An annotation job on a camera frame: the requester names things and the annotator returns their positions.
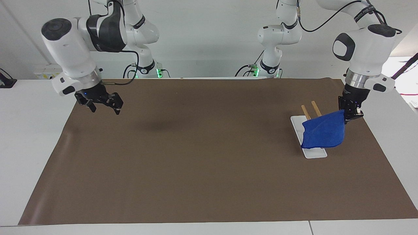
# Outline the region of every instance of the table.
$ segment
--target table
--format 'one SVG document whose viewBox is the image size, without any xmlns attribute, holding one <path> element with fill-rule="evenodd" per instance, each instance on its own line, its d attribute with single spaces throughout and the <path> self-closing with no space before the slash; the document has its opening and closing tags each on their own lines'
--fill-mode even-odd
<svg viewBox="0 0 418 235">
<path fill-rule="evenodd" d="M 418 220 L 301 221 L 269 223 L 55 225 L 14 227 L 29 200 L 74 106 L 72 96 L 58 96 L 49 80 L 20 80 L 0 90 L 0 233 L 127 234 L 413 234 Z M 365 120 L 418 207 L 418 116 L 392 91 L 371 93 Z"/>
</svg>

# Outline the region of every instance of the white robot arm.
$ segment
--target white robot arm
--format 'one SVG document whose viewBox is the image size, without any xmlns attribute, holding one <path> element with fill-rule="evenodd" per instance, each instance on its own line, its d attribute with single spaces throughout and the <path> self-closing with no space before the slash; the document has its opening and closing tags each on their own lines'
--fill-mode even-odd
<svg viewBox="0 0 418 235">
<path fill-rule="evenodd" d="M 106 5 L 106 0 L 94 0 L 99 4 Z M 140 78 L 161 77 L 162 74 L 157 70 L 161 69 L 161 64 L 153 59 L 151 50 L 146 44 L 152 44 L 160 38 L 157 27 L 150 23 L 142 14 L 138 0 L 124 0 L 125 27 L 127 35 L 127 45 L 125 50 L 136 51 L 139 55 L 137 70 Z"/>
<path fill-rule="evenodd" d="M 160 77 L 151 52 L 144 44 L 159 38 L 157 28 L 141 13 L 137 0 L 97 0 L 108 9 L 106 15 L 88 18 L 53 19 L 42 27 L 43 41 L 63 73 L 53 79 L 62 96 L 73 94 L 93 112 L 94 103 L 113 108 L 119 114 L 123 101 L 117 93 L 108 94 L 90 51 L 138 53 L 136 69 L 141 77 Z"/>
<path fill-rule="evenodd" d="M 370 90 L 388 92 L 395 86 L 394 80 L 383 77 L 381 72 L 393 49 L 396 29 L 377 16 L 380 12 L 369 0 L 316 1 L 324 9 L 351 15 L 359 26 L 358 30 L 338 35 L 333 52 L 338 59 L 350 62 L 346 86 L 343 95 L 339 97 L 339 108 L 345 110 L 346 122 L 361 118 L 363 113 L 360 108 Z M 281 25 L 266 26 L 259 30 L 258 39 L 265 47 L 264 57 L 258 65 L 261 76 L 274 77 L 277 73 L 282 56 L 281 51 L 276 48 L 277 45 L 298 43 L 302 29 L 308 31 L 301 24 L 300 2 L 301 0 L 279 0 L 276 14 Z"/>
<path fill-rule="evenodd" d="M 275 77 L 282 57 L 277 46 L 296 44 L 301 40 L 296 3 L 296 0 L 279 0 L 276 15 L 280 25 L 265 26 L 258 31 L 258 41 L 264 46 L 264 55 L 257 64 L 259 76 Z"/>
<path fill-rule="evenodd" d="M 346 85 L 339 97 L 339 108 L 345 110 L 347 123 L 364 116 L 360 108 L 370 90 L 388 92 L 394 88 L 395 81 L 381 73 L 383 64 L 393 50 L 396 29 L 377 17 L 378 11 L 369 1 L 316 1 L 328 10 L 343 9 L 342 12 L 351 15 L 359 26 L 358 30 L 338 35 L 333 45 L 334 55 L 350 62 Z"/>
</svg>

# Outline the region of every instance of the cable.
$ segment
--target cable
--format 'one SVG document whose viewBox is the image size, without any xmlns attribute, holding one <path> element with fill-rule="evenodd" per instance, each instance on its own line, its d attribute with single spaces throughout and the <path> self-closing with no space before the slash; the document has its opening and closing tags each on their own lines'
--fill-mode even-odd
<svg viewBox="0 0 418 235">
<path fill-rule="evenodd" d="M 400 30 L 400 29 L 397 29 L 397 28 L 393 28 L 394 30 L 396 30 L 396 31 L 398 31 L 396 34 L 401 34 L 401 33 L 403 33 L 402 32 L 402 30 Z"/>
<path fill-rule="evenodd" d="M 138 52 L 136 52 L 136 51 L 120 51 L 120 52 L 135 53 L 136 54 L 136 59 L 137 59 L 136 65 L 139 64 L 139 54 L 138 54 Z M 127 82 L 127 83 L 115 83 L 115 85 L 117 85 L 117 86 L 125 86 L 125 85 L 131 84 L 133 82 L 133 80 L 135 79 L 137 72 L 138 72 L 138 69 L 136 68 L 135 69 L 135 74 L 133 75 L 133 78 L 129 82 Z"/>
<path fill-rule="evenodd" d="M 168 70 L 166 70 L 166 69 L 162 69 L 161 71 L 166 71 L 166 72 L 167 72 L 167 74 L 168 74 L 168 77 L 169 77 L 169 78 L 171 78 L 171 76 L 170 76 L 170 72 L 169 72 Z"/>
<path fill-rule="evenodd" d="M 239 70 L 238 70 L 238 72 L 235 74 L 235 77 L 236 76 L 238 76 L 238 74 L 241 72 L 241 70 L 243 70 L 244 68 L 246 68 L 246 67 L 248 67 L 248 68 L 250 68 L 250 66 L 247 64 L 247 65 L 244 65 L 244 66 L 242 66 Z"/>
<path fill-rule="evenodd" d="M 318 29 L 320 29 L 320 28 L 322 28 L 326 23 L 328 23 L 332 18 L 334 18 L 334 16 L 336 16 L 338 13 L 340 13 L 342 10 L 344 10 L 344 8 L 346 8 L 346 7 L 348 7 L 348 6 L 350 6 L 351 4 L 354 4 L 354 3 L 360 3 L 360 2 L 362 2 L 362 1 L 360 1 L 360 0 L 357 0 L 357 1 L 352 1 L 352 2 L 350 2 L 350 3 L 348 3 L 348 4 L 346 4 L 344 7 L 342 7 L 341 9 L 339 9 L 337 12 L 335 12 L 328 20 L 326 20 L 323 24 L 321 24 L 319 27 L 317 27 L 316 29 L 313 29 L 313 30 L 307 30 L 307 29 L 305 29 L 304 27 L 303 27 L 303 25 L 302 25 L 302 22 L 301 22 L 301 17 L 300 17 L 300 15 L 298 15 L 298 21 L 299 21 L 299 24 L 301 25 L 301 28 L 304 30 L 304 31 L 306 31 L 306 32 L 309 32 L 309 33 L 312 33 L 312 32 L 315 32 L 315 31 L 317 31 Z M 299 0 L 297 0 L 297 6 L 298 6 L 298 8 L 300 7 L 300 4 L 299 4 Z"/>
<path fill-rule="evenodd" d="M 128 71 L 128 68 L 129 67 L 131 67 L 132 66 L 132 64 L 130 64 L 130 65 L 128 65 L 128 66 L 126 66 L 126 68 L 125 68 L 125 70 L 123 71 L 123 76 L 122 76 L 122 78 L 125 78 L 125 76 L 126 76 L 126 71 Z"/>
<path fill-rule="evenodd" d="M 261 58 L 261 56 L 263 55 L 264 50 L 261 52 L 260 56 L 257 58 L 257 60 L 254 62 L 254 64 L 257 64 L 258 60 Z"/>
<path fill-rule="evenodd" d="M 5 74 L 7 74 L 10 77 L 10 79 L 13 79 L 13 77 L 10 76 L 10 74 L 8 72 L 6 72 L 4 69 L 0 68 L 0 70 L 3 71 Z"/>
<path fill-rule="evenodd" d="M 90 15 L 92 15 L 92 5 L 90 3 L 90 0 L 87 0 L 87 2 L 89 2 L 89 11 L 90 11 Z"/>
<path fill-rule="evenodd" d="M 248 70 L 247 72 L 244 73 L 243 77 L 245 77 L 245 74 L 248 73 L 247 77 L 251 74 L 251 70 Z"/>
<path fill-rule="evenodd" d="M 382 17 L 383 22 L 381 22 L 381 23 L 383 23 L 383 24 L 387 25 L 387 21 L 386 21 L 385 16 L 384 16 L 384 15 L 383 15 L 380 11 L 378 11 L 378 10 L 374 10 L 374 12 L 375 12 L 375 13 L 377 13 L 378 15 L 380 15 L 380 16 Z"/>
<path fill-rule="evenodd" d="M 129 78 L 129 73 L 131 73 L 131 72 L 136 72 L 135 70 L 129 70 L 129 72 L 128 72 L 128 78 Z"/>
</svg>

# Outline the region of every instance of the white plate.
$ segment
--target white plate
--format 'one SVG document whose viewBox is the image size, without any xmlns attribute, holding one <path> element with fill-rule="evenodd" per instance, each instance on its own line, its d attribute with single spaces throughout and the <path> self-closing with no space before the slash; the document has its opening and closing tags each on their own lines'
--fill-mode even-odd
<svg viewBox="0 0 418 235">
<path fill-rule="evenodd" d="M 290 117 L 292 121 L 293 128 L 295 129 L 296 135 L 298 136 L 299 143 L 302 145 L 303 142 L 303 133 L 305 132 L 305 128 L 303 127 L 302 123 L 307 121 L 305 116 L 292 116 Z M 328 155 L 323 148 L 312 148 L 312 149 L 302 149 L 305 158 L 307 159 L 315 159 L 315 158 L 326 158 Z"/>
</svg>

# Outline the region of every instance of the blue towel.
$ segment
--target blue towel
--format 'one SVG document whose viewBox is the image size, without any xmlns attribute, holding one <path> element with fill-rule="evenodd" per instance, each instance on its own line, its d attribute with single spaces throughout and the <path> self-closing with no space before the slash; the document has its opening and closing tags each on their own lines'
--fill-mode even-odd
<svg viewBox="0 0 418 235">
<path fill-rule="evenodd" d="M 345 132 L 344 110 L 317 117 L 302 123 L 302 148 L 333 148 L 344 140 Z"/>
</svg>

